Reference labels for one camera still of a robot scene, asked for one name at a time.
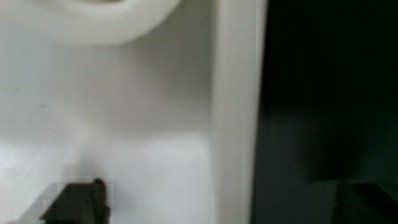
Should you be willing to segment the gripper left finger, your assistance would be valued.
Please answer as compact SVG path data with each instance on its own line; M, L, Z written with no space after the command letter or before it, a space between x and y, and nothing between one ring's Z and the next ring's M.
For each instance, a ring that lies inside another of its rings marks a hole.
M66 185L40 220L45 224L111 223L107 185L102 179Z

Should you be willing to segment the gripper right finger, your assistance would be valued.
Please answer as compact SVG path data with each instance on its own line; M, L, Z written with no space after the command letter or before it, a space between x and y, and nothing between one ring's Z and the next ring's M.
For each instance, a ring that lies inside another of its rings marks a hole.
M398 224L395 184L342 184L336 205L351 224Z

